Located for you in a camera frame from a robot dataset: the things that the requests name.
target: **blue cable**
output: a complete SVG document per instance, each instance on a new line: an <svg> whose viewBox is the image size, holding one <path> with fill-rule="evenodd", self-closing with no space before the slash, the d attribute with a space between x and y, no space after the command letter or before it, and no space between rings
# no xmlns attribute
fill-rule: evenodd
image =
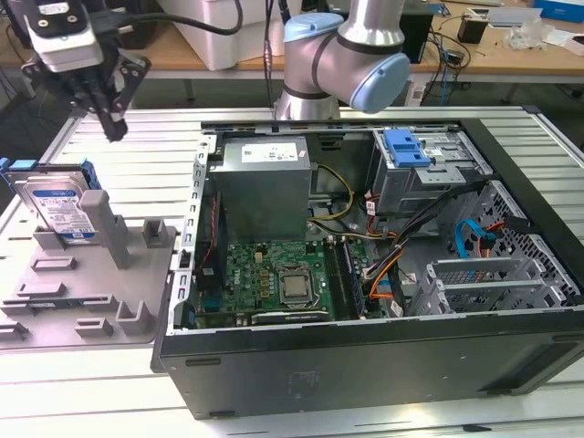
<svg viewBox="0 0 584 438"><path fill-rule="evenodd" d="M444 106L444 101L446 100L446 77L448 76L448 66L444 67L444 77L442 79L442 94L440 96L440 106Z"/></svg>
<svg viewBox="0 0 584 438"><path fill-rule="evenodd" d="M458 251L458 255L460 258L468 258L468 254L466 253L466 248L464 248L464 238L463 238L463 226L467 224L471 227L476 235L478 235L481 239L485 240L496 240L496 236L493 233L488 233L485 229L477 224L472 219L464 219L456 224L456 229L454 231L454 242L456 243L456 250Z"/></svg>

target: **light blue robot joint cap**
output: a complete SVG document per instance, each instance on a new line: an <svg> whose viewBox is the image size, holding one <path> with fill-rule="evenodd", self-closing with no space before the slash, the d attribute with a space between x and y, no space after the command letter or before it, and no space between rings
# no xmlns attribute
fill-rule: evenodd
<svg viewBox="0 0 584 438"><path fill-rule="evenodd" d="M344 21L342 16L326 12L293 16L284 28L284 42L291 43L326 34L342 25Z"/></svg>
<svg viewBox="0 0 584 438"><path fill-rule="evenodd" d="M403 53L383 59L353 92L350 106L374 114L389 107L410 76L410 60Z"/></svg>

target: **blue hard drive label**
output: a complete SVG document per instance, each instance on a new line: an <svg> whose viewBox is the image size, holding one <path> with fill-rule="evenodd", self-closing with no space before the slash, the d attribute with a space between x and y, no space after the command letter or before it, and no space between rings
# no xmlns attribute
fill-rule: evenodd
<svg viewBox="0 0 584 438"><path fill-rule="evenodd" d="M48 225L66 241L87 240L95 228L79 206L74 190L34 190L35 204Z"/></svg>

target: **wooden desk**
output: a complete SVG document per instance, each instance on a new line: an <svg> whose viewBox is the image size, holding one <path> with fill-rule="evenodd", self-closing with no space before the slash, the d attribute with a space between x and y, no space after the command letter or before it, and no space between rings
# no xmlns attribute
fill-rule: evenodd
<svg viewBox="0 0 584 438"><path fill-rule="evenodd" d="M507 5L525 5L521 0L506 0ZM461 16L469 5L446 3L451 17ZM433 28L449 37L456 38L460 19L448 21L447 18L436 17ZM558 29L584 33L584 25L562 21L545 20ZM20 60L8 45L5 38L4 22L0 29L0 66L17 68ZM466 45L472 55L469 66L460 75L459 80L467 82L507 82L507 83L582 83L584 82L584 57L577 57L563 47L547 45L546 49L513 51L505 44L507 30L487 27L483 40L479 45ZM24 50L13 37L19 53L28 58L30 51ZM449 48L457 48L451 41L445 41ZM235 68L209 71L202 60L194 53L173 25L164 25L159 29L156 39L144 50L139 51L152 62L152 70L148 78L263 78L262 58L249 59L240 62ZM416 89L425 88L439 65L436 47L428 45L422 63L412 65L411 95ZM274 78L282 78L284 57L274 58ZM415 99L409 99L415 105Z"/></svg>

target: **power connector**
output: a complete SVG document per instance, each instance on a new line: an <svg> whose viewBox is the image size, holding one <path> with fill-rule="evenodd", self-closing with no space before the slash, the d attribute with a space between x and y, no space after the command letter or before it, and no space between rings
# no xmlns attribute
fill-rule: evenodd
<svg viewBox="0 0 584 438"><path fill-rule="evenodd" d="M452 64L453 66L460 66L464 60L464 53L459 52L458 50L445 50L446 52L446 60L448 64Z"/></svg>

